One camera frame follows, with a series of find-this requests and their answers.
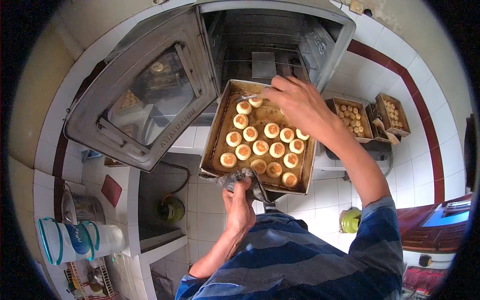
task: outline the pot lid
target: pot lid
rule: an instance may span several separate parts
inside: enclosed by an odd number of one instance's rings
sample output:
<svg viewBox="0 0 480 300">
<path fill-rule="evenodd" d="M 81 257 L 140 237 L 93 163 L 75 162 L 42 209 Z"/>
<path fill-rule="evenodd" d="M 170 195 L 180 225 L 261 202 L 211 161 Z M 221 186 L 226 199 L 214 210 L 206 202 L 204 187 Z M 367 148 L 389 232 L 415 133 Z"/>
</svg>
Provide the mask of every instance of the pot lid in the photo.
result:
<svg viewBox="0 0 480 300">
<path fill-rule="evenodd" d="M 73 203 L 72 193 L 68 184 L 63 185 L 63 196 L 61 199 L 61 217 L 65 224 L 77 225 L 77 213 Z"/>
</svg>

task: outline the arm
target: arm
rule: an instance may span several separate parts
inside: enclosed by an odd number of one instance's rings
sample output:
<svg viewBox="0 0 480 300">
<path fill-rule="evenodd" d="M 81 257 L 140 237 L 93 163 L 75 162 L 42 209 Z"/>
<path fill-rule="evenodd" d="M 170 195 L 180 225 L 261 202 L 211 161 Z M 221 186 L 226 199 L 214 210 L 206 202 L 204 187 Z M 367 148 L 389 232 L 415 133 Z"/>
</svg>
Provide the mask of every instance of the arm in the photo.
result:
<svg viewBox="0 0 480 300">
<path fill-rule="evenodd" d="M 387 181 L 370 155 L 327 107 L 317 89 L 294 77 L 275 76 L 264 97 L 282 108 L 285 117 L 302 132 L 308 133 L 343 162 L 363 207 L 391 196 Z"/>
<path fill-rule="evenodd" d="M 245 191 L 251 184 L 250 178 L 237 182 L 234 192 L 223 190 L 227 210 L 227 228 L 210 252 L 190 269 L 196 278 L 208 278 L 230 259 L 248 230 L 255 224 L 252 203 L 245 200 Z"/>
</svg>

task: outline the blue striped shirt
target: blue striped shirt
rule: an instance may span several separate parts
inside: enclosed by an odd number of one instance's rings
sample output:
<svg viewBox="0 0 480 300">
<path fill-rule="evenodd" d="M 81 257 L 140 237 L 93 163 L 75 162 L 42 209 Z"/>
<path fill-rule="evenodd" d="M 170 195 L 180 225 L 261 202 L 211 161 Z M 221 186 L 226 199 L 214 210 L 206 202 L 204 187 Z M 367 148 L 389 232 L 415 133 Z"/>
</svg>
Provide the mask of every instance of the blue striped shirt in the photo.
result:
<svg viewBox="0 0 480 300">
<path fill-rule="evenodd" d="M 390 197 L 362 212 L 347 253 L 285 214 L 257 215 L 239 248 L 208 279 L 185 275 L 175 299 L 398 299 L 403 253 Z"/>
</svg>

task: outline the plastic container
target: plastic container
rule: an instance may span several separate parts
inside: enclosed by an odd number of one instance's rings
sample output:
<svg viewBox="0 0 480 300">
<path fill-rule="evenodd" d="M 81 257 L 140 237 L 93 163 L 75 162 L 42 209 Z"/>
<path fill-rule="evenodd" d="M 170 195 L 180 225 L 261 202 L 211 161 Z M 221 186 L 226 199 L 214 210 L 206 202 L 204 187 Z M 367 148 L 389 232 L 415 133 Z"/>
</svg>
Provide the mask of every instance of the plastic container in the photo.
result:
<svg viewBox="0 0 480 300">
<path fill-rule="evenodd" d="M 91 221 L 70 225 L 46 217 L 38 219 L 38 229 L 51 264 L 80 259 L 91 261 L 125 248 L 122 231 L 115 225 L 96 225 Z"/>
</svg>

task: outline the person's right hand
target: person's right hand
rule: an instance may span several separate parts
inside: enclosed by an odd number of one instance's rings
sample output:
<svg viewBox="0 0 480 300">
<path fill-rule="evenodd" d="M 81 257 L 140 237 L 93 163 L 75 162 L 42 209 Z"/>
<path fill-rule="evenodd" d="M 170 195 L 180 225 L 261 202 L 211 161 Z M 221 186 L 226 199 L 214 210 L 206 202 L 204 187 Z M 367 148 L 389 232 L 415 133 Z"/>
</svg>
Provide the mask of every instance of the person's right hand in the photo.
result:
<svg viewBox="0 0 480 300">
<path fill-rule="evenodd" d="M 275 76 L 272 87 L 266 87 L 262 96 L 275 102 L 293 126 L 320 141 L 333 132 L 334 122 L 339 121 L 312 84 L 292 76 Z"/>
</svg>

